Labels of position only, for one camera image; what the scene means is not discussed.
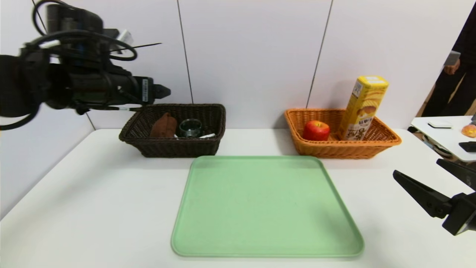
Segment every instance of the wicker basket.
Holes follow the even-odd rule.
[[[177,123],[198,119],[203,134],[215,133],[212,138],[151,138],[153,124],[165,113]],[[225,133],[225,107],[221,104],[154,104],[136,112],[122,128],[119,139],[133,145],[145,157],[199,157],[215,155]]]
[[[402,142],[378,118],[372,124],[362,141],[341,141],[336,136],[345,110],[340,109],[289,109],[285,117],[291,130],[294,146],[300,155],[312,155],[319,158],[368,159],[387,148]],[[305,124],[310,120],[319,120],[329,125],[331,134],[327,141],[308,141],[302,138]]]

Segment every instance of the black cable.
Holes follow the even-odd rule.
[[[46,3],[55,3],[55,4],[69,6],[67,3],[65,3],[61,0],[41,0],[38,3],[36,3],[36,5],[34,5],[34,7],[33,7],[33,12],[31,13],[31,20],[33,21],[33,26],[35,26],[36,31],[40,35],[45,35],[45,33],[38,26],[38,22],[36,21],[36,16],[37,16],[37,14],[39,14],[38,9],[40,8],[40,6],[42,6],[43,4],[46,4]]]
[[[31,2],[33,3],[33,7],[35,7],[35,6],[36,6],[35,0],[31,0]],[[43,26],[43,29],[44,29],[45,31],[47,31],[47,30],[46,30],[45,23],[43,22],[43,18],[41,17],[41,15],[40,15],[40,13],[38,12],[38,10],[36,11],[36,13],[38,14],[38,18],[40,18],[40,21],[41,21],[41,24],[42,24],[42,26]]]
[[[96,33],[93,31],[85,31],[85,30],[69,30],[69,31],[58,31],[54,33],[49,33],[47,35],[38,37],[37,39],[31,41],[30,43],[27,43],[26,45],[39,49],[39,45],[41,45],[44,42],[48,42],[48,41],[52,41],[52,40],[56,40],[56,39],[60,39],[64,37],[75,37],[75,36],[86,36],[90,38],[96,37],[98,39],[103,39],[111,43],[114,43],[118,46],[124,47],[125,49],[128,49],[133,53],[133,55],[130,57],[118,57],[118,56],[110,55],[109,56],[110,59],[129,62],[137,58],[137,51],[131,45],[124,43],[122,41],[119,41],[117,39],[114,39],[112,37],[100,34],[100,33]]]
[[[143,47],[150,47],[150,46],[155,46],[155,45],[160,45],[162,43],[153,43],[153,44],[147,44],[147,45],[140,45],[140,46],[135,46],[133,48],[143,48]],[[115,51],[121,51],[121,50],[125,50],[126,48],[120,48],[120,49],[114,49],[114,50],[110,50],[109,52],[115,52]]]
[[[0,130],[11,130],[11,129],[19,128],[21,126],[26,125],[28,122],[33,120],[33,118],[35,118],[35,116],[38,114],[39,109],[40,109],[40,106],[37,106],[36,109],[32,113],[30,113],[29,115],[27,115],[27,117],[21,119],[18,122],[15,122],[13,124],[0,125]]]

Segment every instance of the robotic arm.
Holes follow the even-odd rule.
[[[36,22],[38,8],[48,2],[48,34]],[[150,77],[133,76],[111,59],[133,61],[136,50],[105,33],[102,19],[87,10],[60,0],[41,0],[32,11],[33,24],[41,37],[25,44],[18,57],[0,55],[0,116],[22,120],[0,126],[9,130],[31,121],[42,103],[54,109],[119,110],[112,105],[153,104],[170,95],[170,89],[154,84]],[[130,57],[111,55],[129,50]],[[59,64],[50,63],[58,56]]]

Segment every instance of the small white table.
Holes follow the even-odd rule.
[[[453,128],[431,127],[428,125],[428,122],[432,120],[447,121],[453,125]],[[476,138],[466,137],[461,134],[463,127],[470,123],[471,116],[416,117],[412,121],[412,126],[443,146],[460,161],[473,162],[476,161],[476,153],[468,153],[459,146],[459,143],[476,141]]]
[[[183,258],[170,237],[193,159],[144,158],[119,130],[89,135],[0,222],[2,268],[474,267],[476,232],[452,236],[393,179],[447,196],[471,189],[405,130],[369,160],[323,159],[364,238],[351,259]],[[295,155],[289,130],[227,129],[218,155]]]

